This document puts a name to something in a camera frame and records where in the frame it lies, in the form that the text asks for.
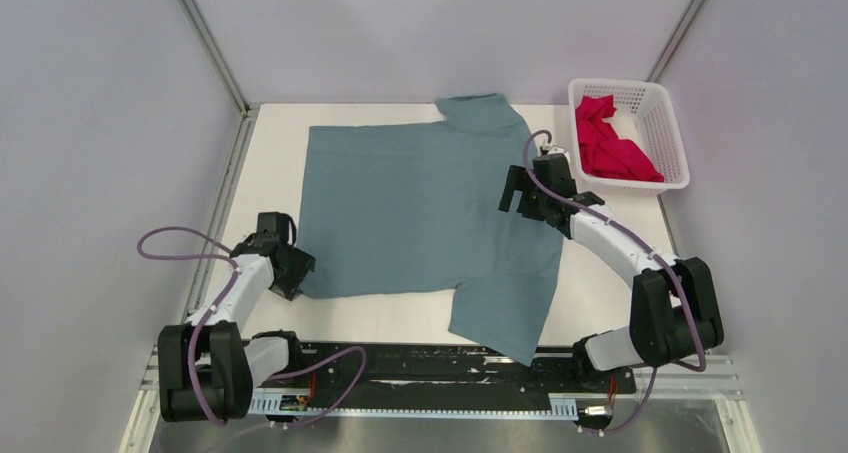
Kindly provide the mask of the teal blue t-shirt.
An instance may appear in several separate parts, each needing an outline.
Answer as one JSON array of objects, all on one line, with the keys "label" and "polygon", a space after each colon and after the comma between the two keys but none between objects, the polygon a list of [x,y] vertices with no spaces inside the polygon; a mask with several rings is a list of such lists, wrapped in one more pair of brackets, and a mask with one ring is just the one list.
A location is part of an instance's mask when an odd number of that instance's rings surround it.
[{"label": "teal blue t-shirt", "polygon": [[530,131],[500,94],[442,98],[430,123],[310,129],[297,246],[313,299],[453,294],[452,334],[529,365],[563,239],[502,212]]}]

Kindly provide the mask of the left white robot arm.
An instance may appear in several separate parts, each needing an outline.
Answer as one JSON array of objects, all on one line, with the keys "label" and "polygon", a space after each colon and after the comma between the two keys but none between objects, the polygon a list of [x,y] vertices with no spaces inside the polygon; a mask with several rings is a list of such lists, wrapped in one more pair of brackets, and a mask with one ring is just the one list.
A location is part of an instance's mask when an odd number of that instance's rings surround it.
[{"label": "left white robot arm", "polygon": [[253,391],[269,376],[283,387],[306,372],[291,332],[242,335],[259,298],[270,291],[287,301],[313,272],[315,259],[296,246],[297,228],[281,212],[258,215],[256,229],[234,248],[215,246],[214,259],[230,275],[219,292],[186,320],[164,327],[157,339],[160,411],[164,421],[207,420],[222,425],[243,418]]}]

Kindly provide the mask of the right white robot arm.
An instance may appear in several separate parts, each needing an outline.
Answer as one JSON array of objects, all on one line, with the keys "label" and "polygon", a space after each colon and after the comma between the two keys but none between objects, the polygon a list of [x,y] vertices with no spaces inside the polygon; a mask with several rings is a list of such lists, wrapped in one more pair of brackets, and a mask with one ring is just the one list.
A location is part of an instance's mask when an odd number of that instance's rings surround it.
[{"label": "right white robot arm", "polygon": [[577,386],[596,390],[619,367],[688,367],[687,357],[723,343],[709,266],[698,257],[663,254],[619,223],[601,197],[577,190],[565,154],[536,157],[530,168],[511,166],[501,211],[510,210],[515,194],[522,217],[543,222],[584,246],[631,289],[628,324],[579,341],[585,353],[570,365]]}]

